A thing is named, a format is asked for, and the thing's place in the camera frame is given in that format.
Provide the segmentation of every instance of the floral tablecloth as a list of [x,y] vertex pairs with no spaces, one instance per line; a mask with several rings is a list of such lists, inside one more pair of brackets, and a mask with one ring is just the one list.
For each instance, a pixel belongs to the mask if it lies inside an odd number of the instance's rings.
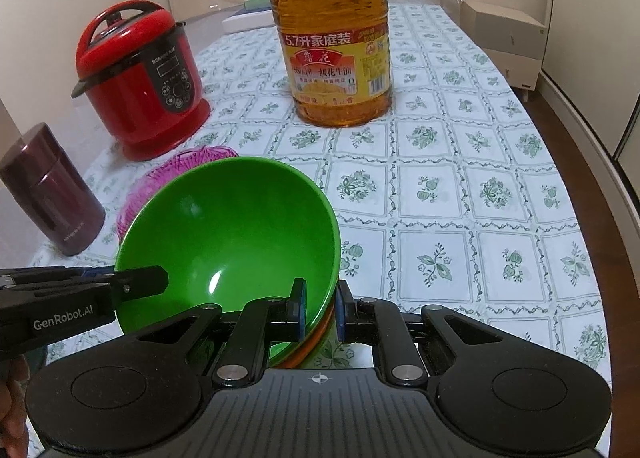
[[[389,25],[393,107],[356,128],[296,116],[275,28],[214,42],[196,57],[213,110],[207,123],[155,161],[128,162],[117,145],[105,151],[85,175],[106,207],[104,229],[77,257],[46,244],[33,264],[112,263],[114,219],[131,184],[176,151],[226,145],[287,162],[326,193],[340,224],[340,275],[354,295],[408,312],[441,303],[572,356],[610,384],[593,267],[527,112],[441,7],[392,5]],[[49,361],[119,334],[112,324],[54,344]],[[337,342],[332,327],[304,365],[372,359],[367,346]],[[38,446],[34,438],[33,455]],[[606,436],[600,448],[608,446]]]

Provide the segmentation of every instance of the green bowl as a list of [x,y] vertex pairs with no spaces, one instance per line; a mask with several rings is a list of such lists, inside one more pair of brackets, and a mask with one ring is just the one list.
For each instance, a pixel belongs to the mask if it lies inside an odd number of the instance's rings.
[[[162,265],[163,294],[116,311],[124,333],[202,303],[242,310],[259,297],[289,296],[306,279],[306,330],[321,320],[340,265],[334,210],[305,175],[282,162],[235,157],[201,165],[162,188],[122,241],[116,270]],[[297,343],[271,347],[271,364]]]

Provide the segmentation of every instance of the floor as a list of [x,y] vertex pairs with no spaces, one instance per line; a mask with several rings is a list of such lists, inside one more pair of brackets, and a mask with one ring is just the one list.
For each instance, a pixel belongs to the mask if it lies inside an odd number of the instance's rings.
[[610,458],[640,456],[640,297],[622,239],[595,178],[560,119],[539,93],[523,103],[542,135],[580,223],[607,320],[612,369]]

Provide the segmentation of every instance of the thermos lid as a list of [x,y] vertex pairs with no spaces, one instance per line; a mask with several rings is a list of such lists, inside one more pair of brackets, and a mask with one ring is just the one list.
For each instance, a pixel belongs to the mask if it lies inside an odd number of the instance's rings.
[[29,189],[58,162],[62,147],[44,124],[36,124],[0,160],[0,180],[9,191]]
[[[140,11],[130,18],[122,12]],[[98,26],[106,22],[107,28],[96,34]],[[80,80],[85,79],[128,54],[140,50],[158,36],[175,26],[174,17],[156,3],[146,0],[128,0],[97,15],[80,36],[76,49],[76,69]]]

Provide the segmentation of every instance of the plastic oil jug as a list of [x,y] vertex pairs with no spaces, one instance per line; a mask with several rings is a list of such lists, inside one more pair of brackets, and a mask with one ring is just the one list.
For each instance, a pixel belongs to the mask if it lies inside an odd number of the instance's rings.
[[298,114],[363,124],[391,104],[386,0],[271,0]]

